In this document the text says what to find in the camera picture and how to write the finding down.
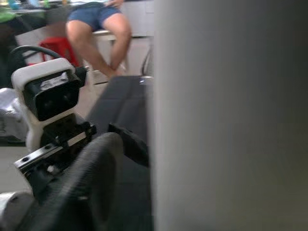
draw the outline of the red plastic chair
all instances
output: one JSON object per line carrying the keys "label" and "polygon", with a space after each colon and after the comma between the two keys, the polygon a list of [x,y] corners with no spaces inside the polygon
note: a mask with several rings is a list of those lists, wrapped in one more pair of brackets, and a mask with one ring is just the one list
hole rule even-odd
{"label": "red plastic chair", "polygon": [[[67,40],[67,38],[49,37],[43,40],[39,45],[41,47],[57,52],[60,56],[62,56],[63,58],[66,58],[75,67],[79,66],[77,58],[75,57],[73,49],[69,41]],[[45,62],[46,61],[45,54],[42,53],[41,55],[42,55],[43,61]]]}

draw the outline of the hand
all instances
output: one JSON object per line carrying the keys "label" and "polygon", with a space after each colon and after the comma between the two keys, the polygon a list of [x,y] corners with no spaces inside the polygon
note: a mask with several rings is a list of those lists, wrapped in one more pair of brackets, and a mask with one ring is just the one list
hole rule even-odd
{"label": "hand", "polygon": [[110,0],[109,2],[105,4],[105,6],[112,6],[115,8],[120,8],[123,2],[124,0]]}

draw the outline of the floor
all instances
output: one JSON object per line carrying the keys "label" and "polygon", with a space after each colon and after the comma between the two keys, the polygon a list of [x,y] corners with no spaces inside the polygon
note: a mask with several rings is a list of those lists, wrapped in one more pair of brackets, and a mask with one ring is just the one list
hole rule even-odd
{"label": "floor", "polygon": [[[100,43],[99,49],[104,57],[108,57],[110,53],[110,45],[108,43]],[[131,43],[128,53],[130,75],[140,75],[142,62],[149,49],[149,40],[147,38],[135,38]],[[97,78],[104,79],[96,73]],[[100,94],[104,91],[107,84],[96,85],[96,93],[90,91],[89,86],[80,89],[80,97],[76,111],[83,117],[90,112]],[[0,147],[0,193],[13,191],[29,191],[30,188],[14,167],[13,163],[27,154],[25,147]]]}

